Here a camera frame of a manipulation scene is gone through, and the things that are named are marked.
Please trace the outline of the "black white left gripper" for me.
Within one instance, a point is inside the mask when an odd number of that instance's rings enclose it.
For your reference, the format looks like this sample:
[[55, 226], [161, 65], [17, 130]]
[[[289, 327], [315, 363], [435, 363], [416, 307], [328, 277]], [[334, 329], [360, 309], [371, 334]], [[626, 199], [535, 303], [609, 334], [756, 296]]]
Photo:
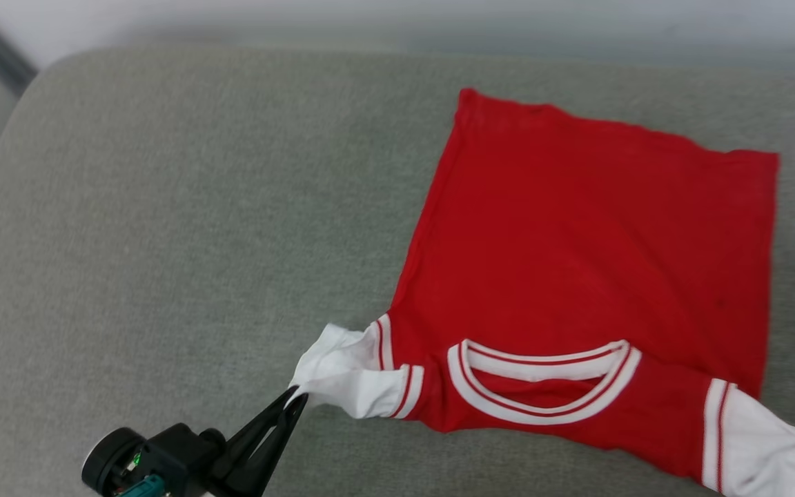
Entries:
[[202, 472], [206, 494], [262, 497], [308, 400], [296, 391], [288, 388], [230, 438], [214, 428], [201, 432], [213, 446]]

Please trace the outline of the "red white-sleeved jersey shirt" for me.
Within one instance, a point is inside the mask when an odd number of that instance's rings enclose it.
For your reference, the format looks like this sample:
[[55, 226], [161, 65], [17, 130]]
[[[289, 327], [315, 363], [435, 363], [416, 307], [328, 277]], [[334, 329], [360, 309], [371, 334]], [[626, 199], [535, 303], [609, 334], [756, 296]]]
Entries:
[[464, 89], [388, 311], [327, 325], [293, 397], [795, 497], [795, 427], [759, 400], [779, 168]]

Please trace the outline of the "grey fabric sofa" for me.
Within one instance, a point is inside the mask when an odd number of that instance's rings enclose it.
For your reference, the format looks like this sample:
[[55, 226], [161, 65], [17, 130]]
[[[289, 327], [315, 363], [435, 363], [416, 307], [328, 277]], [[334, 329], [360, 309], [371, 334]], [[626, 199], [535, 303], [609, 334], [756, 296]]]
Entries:
[[231, 435], [325, 324], [381, 315], [464, 87], [781, 154], [763, 400], [795, 425], [795, 72], [107, 48], [0, 139], [0, 497], [97, 497], [119, 427]]

